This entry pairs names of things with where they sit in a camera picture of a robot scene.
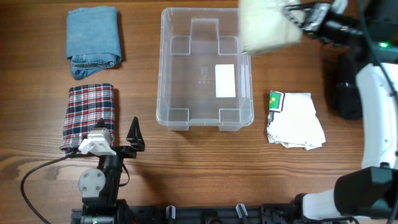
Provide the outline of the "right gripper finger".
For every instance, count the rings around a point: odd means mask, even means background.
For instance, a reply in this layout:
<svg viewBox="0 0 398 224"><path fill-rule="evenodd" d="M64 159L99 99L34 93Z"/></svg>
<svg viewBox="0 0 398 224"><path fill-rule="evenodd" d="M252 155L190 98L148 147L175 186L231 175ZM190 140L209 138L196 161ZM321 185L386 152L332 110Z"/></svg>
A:
<svg viewBox="0 0 398 224"><path fill-rule="evenodd" d="M304 29L305 16L307 11L304 9L282 8L283 15L298 29Z"/></svg>
<svg viewBox="0 0 398 224"><path fill-rule="evenodd" d="M318 2L301 3L301 4L290 4L284 7L286 11L311 11L315 9Z"/></svg>

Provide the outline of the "cream white cloth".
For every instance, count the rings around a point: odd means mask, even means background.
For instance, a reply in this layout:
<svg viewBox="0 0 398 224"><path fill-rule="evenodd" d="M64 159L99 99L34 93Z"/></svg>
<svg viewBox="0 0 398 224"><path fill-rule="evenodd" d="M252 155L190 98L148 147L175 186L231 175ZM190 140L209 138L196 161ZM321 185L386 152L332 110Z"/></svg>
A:
<svg viewBox="0 0 398 224"><path fill-rule="evenodd" d="M259 55L301 42L302 31L282 13L298 0L239 0L239 52Z"/></svg>

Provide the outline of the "black cloth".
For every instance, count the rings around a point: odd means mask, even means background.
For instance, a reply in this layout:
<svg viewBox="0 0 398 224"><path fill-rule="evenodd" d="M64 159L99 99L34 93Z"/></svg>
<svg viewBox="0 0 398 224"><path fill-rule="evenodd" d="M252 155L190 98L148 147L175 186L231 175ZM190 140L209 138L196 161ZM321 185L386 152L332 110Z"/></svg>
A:
<svg viewBox="0 0 398 224"><path fill-rule="evenodd" d="M355 60L349 55L339 55L336 71L336 85L332 108L345 120L363 118L361 99L356 86L358 72Z"/></svg>

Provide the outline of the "clear plastic storage container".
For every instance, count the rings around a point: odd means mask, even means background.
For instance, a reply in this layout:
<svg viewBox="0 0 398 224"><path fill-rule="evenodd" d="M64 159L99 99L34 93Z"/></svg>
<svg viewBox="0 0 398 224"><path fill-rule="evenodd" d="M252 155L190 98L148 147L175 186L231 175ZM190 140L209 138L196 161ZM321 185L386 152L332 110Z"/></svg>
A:
<svg viewBox="0 0 398 224"><path fill-rule="evenodd" d="M239 52L238 9L168 7L161 14L156 119L173 131L254 120L251 58ZM215 65L234 64L234 98L217 98Z"/></svg>

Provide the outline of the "white printed shirt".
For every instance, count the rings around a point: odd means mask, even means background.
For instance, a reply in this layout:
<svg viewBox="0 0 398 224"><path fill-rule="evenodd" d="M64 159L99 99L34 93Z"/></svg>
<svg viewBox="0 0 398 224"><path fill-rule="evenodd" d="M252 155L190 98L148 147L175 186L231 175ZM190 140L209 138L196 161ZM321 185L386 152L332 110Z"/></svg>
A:
<svg viewBox="0 0 398 224"><path fill-rule="evenodd" d="M271 91L266 132L269 143L286 148L311 150L326 142L310 93Z"/></svg>

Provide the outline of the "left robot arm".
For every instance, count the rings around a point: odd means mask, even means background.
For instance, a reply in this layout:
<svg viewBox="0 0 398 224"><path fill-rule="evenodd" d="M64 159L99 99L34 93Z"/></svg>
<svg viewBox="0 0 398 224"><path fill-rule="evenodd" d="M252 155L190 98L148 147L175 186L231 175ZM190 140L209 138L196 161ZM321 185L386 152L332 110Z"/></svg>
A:
<svg viewBox="0 0 398 224"><path fill-rule="evenodd" d="M72 223L139 222L127 202L118 199L119 188L123 186L121 174L127 170L124 160L134 159L145 150L138 118L133 118L126 137L130 145L112 146L112 140L104 119L100 119L78 147L81 156L96 156L99 161L97 168L84 171L78 180L83 208L72 211Z"/></svg>

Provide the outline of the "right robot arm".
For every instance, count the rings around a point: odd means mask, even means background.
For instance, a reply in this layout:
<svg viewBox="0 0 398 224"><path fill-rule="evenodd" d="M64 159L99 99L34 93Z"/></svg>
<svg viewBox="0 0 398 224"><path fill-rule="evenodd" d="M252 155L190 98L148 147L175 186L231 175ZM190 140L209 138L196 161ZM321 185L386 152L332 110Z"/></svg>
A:
<svg viewBox="0 0 398 224"><path fill-rule="evenodd" d="M364 128L361 169L340 177L331 190L297 195L284 212L289 223L397 220L397 2L359 1L358 11L353 19L326 2L282 8L304 34L353 49Z"/></svg>

